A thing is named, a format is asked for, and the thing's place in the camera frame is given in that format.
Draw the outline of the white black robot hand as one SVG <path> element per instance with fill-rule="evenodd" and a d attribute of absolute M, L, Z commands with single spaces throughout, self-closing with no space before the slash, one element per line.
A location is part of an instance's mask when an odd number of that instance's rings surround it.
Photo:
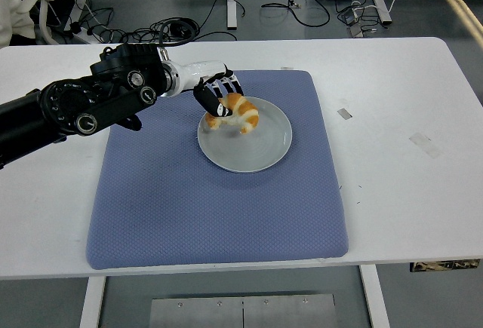
<path fill-rule="evenodd" d="M 243 94 L 235 73 L 220 61 L 205 61 L 176 66 L 174 72 L 174 96 L 191 90 L 198 103 L 214 117 L 229 117 L 233 114 L 230 107 L 225 107 L 220 98 L 223 96 L 219 87 L 220 81 L 228 93 Z"/>

